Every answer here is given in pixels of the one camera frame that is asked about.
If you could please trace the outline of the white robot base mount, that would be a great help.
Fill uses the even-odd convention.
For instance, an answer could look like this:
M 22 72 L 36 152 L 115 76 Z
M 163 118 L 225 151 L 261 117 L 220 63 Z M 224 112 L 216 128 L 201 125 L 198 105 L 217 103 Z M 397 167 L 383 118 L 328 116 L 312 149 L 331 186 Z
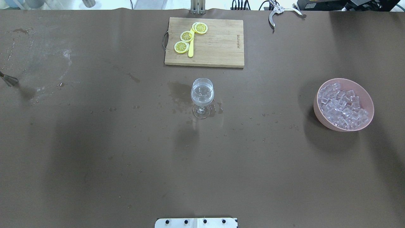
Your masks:
M 160 218 L 155 228 L 238 228 L 237 218 Z

